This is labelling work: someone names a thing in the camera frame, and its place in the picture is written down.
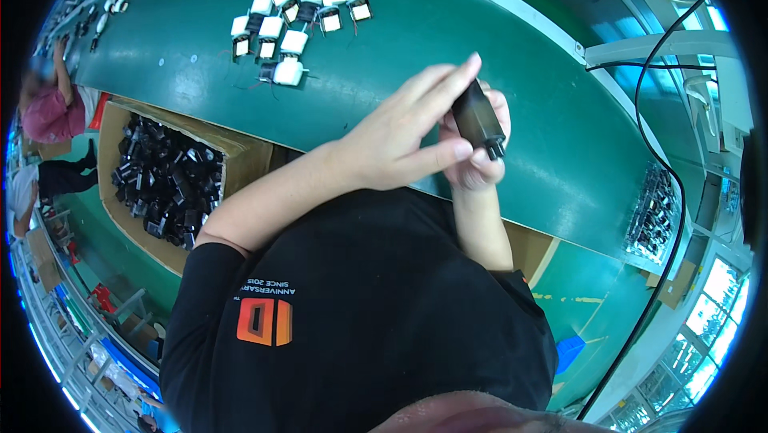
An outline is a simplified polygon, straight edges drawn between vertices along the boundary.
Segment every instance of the workbench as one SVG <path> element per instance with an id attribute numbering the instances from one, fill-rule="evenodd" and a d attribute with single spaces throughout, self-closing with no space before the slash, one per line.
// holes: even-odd
<path id="1" fill-rule="evenodd" d="M 512 115 L 502 216 L 658 272 L 622 248 L 653 161 L 637 125 L 530 24 L 489 0 L 370 0 L 373 18 L 358 23 L 357 35 L 344 9 L 342 30 L 323 37 L 314 29 L 298 87 L 254 86 L 254 56 L 233 63 L 229 34 L 251 1 L 129 0 L 93 53 L 95 25 L 74 40 L 73 82 L 309 151 L 341 138 L 425 66 L 460 63 L 476 50 L 480 77 L 504 92 Z M 425 143 L 434 141 L 435 132 Z M 414 187 L 449 194 L 441 176 Z"/>

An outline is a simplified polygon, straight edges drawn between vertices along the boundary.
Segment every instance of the worker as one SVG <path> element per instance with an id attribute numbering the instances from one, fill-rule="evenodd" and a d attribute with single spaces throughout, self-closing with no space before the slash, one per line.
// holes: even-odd
<path id="1" fill-rule="evenodd" d="M 54 197 L 70 192 L 81 192 L 98 184 L 94 140 L 88 140 L 88 153 L 75 162 L 49 159 L 19 169 L 8 184 L 8 230 L 16 238 L 24 238 L 29 231 L 29 219 L 34 207 L 41 201 L 50 203 Z M 93 169 L 82 175 L 86 169 Z"/>
<path id="2" fill-rule="evenodd" d="M 152 398 L 147 390 L 139 388 L 141 414 L 137 413 L 139 428 L 145 433 L 176 433 L 179 426 L 166 406 Z"/>
<path id="3" fill-rule="evenodd" d="M 210 215 L 160 366 L 185 433 L 603 431 L 544 412 L 558 357 L 514 269 L 504 163 L 450 113 L 480 66 L 430 66 Z M 483 89 L 508 136 L 504 95 Z M 403 188 L 441 171 L 452 206 Z"/>
<path id="4" fill-rule="evenodd" d="M 34 56 L 22 77 L 18 112 L 25 135 L 37 142 L 63 142 L 82 134 L 86 127 L 98 129 L 101 124 L 98 112 L 103 110 L 107 94 L 72 84 L 64 63 L 66 47 L 66 37 L 56 41 L 52 73 L 44 58 Z"/>

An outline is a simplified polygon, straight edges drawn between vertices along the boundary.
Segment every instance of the black t-shirt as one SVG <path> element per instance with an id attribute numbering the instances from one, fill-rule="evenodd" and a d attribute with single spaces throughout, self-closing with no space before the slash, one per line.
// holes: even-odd
<path id="1" fill-rule="evenodd" d="M 247 261 L 200 246 L 167 330 L 186 433 L 368 431 L 460 390 L 541 410 L 557 366 L 522 274 L 468 259 L 450 203 L 407 188 L 336 198 Z"/>

